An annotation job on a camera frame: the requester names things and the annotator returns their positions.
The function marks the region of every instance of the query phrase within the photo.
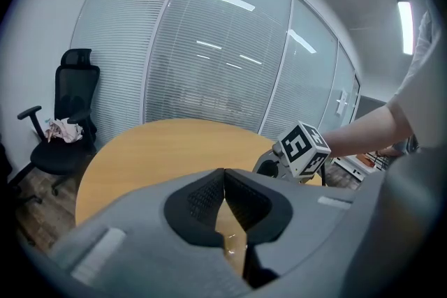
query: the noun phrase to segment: floor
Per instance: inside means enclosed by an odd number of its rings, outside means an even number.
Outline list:
[[[75,227],[76,193],[80,180],[70,178],[59,187],[58,196],[51,194],[56,176],[33,169],[20,183],[21,197],[36,194],[42,204],[28,202],[16,211],[17,221],[35,241],[36,248],[47,253],[52,245]],[[359,187],[360,182],[338,165],[326,168],[326,183],[341,188]]]

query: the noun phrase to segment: white cube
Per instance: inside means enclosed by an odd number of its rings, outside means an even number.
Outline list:
[[[278,141],[296,179],[313,177],[330,154],[317,129],[301,121],[292,130],[281,133]]]

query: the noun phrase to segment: crumpled white bag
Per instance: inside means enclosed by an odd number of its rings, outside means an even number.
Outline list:
[[[49,129],[45,137],[50,142],[52,137],[62,138],[65,143],[74,143],[82,139],[82,127],[79,124],[68,124],[68,118],[50,119]]]

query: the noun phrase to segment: tabletop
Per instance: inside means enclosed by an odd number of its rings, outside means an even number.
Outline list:
[[[201,119],[165,119],[129,129],[107,143],[84,173],[76,198],[76,224],[143,186],[218,167],[252,171],[272,145],[272,140],[251,131]],[[308,184],[321,185],[321,178],[316,175]],[[244,242],[244,231],[231,216],[224,202],[217,230],[225,233],[226,247],[233,247],[227,248],[228,255]],[[243,258],[236,256],[239,271]]]

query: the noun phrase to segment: office chair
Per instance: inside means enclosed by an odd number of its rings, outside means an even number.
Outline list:
[[[91,49],[71,49],[62,56],[61,65],[56,70],[56,96],[54,118],[68,118],[69,124],[79,124],[83,128],[82,139],[65,143],[61,138],[45,138],[37,120],[40,105],[20,113],[17,118],[29,117],[41,142],[31,153],[31,163],[49,174],[61,175],[52,188],[58,194],[58,185],[64,183],[85,162],[96,153],[94,141],[96,127],[90,119],[90,105],[99,78],[99,67],[90,64]]]

